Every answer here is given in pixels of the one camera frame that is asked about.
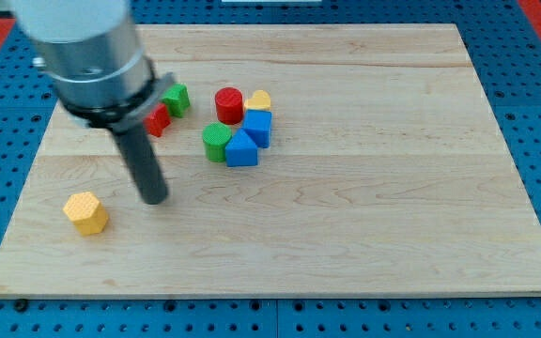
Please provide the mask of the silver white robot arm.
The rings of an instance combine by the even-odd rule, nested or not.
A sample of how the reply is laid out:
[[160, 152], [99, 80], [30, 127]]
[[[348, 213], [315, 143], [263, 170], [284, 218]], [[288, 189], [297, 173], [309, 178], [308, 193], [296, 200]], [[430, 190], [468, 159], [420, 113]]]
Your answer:
[[140, 124], [174, 83], [156, 74], [123, 0], [10, 0], [37, 51], [33, 65], [80, 123], [123, 132]]

